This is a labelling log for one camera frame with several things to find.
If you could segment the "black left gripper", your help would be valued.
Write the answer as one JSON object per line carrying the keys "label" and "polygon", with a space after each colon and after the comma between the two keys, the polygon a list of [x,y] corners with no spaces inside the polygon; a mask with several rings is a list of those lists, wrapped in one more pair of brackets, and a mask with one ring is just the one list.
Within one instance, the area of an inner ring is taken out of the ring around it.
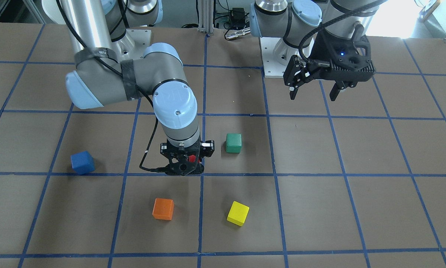
{"label": "black left gripper", "polygon": [[[291,100],[296,98],[299,87],[315,78],[335,81],[330,100],[334,102],[340,92],[356,87],[357,82],[366,82],[376,73],[371,59],[371,47],[363,26],[355,26],[350,39],[332,35],[327,30],[320,31],[308,59],[297,55],[289,58],[283,74],[284,84]],[[317,66],[314,61],[328,62],[328,67]]]}

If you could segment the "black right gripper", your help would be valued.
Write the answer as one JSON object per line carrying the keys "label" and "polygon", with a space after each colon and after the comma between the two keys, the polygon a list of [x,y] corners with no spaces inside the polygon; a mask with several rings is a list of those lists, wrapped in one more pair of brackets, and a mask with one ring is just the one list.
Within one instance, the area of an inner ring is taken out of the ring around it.
{"label": "black right gripper", "polygon": [[[160,153],[168,159],[169,164],[160,168],[160,171],[167,175],[200,175],[204,172],[204,165],[201,163],[205,157],[211,157],[215,151],[215,142],[207,140],[201,142],[201,139],[189,146],[174,146],[167,143],[160,144]],[[190,163],[188,156],[195,155],[196,162]]]}

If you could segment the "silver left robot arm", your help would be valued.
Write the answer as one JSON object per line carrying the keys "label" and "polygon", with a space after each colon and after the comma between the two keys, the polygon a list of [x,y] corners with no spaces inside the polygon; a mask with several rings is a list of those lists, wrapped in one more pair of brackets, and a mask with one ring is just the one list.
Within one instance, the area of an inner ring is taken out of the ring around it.
{"label": "silver left robot arm", "polygon": [[311,0],[256,0],[249,14],[256,37],[281,38],[298,54],[288,57],[284,83],[299,88],[313,80],[334,81],[330,100],[376,73],[367,28],[382,0],[330,0],[323,10]]}

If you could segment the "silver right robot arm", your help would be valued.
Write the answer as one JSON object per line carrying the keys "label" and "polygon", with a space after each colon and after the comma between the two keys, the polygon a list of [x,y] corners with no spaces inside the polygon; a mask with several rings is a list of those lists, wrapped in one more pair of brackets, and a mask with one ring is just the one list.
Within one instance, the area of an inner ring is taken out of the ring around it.
{"label": "silver right robot arm", "polygon": [[214,141],[202,141],[198,104],[183,63],[170,44],[138,44],[134,27],[162,20],[160,0],[46,0],[55,5],[73,41],[76,69],[66,75],[66,90],[80,109],[146,98],[167,141],[164,167],[142,170],[167,175],[199,175],[212,156]]}

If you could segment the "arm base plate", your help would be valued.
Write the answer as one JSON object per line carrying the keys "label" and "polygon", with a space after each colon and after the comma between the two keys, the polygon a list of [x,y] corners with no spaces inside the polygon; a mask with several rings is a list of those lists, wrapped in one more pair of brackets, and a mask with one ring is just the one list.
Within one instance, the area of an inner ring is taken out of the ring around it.
{"label": "arm base plate", "polygon": [[127,29],[121,39],[112,42],[112,49],[119,60],[141,59],[150,45],[152,31],[149,29]]}
{"label": "arm base plate", "polygon": [[293,55],[299,55],[296,48],[288,46],[282,38],[260,38],[261,57],[267,78],[282,78]]}

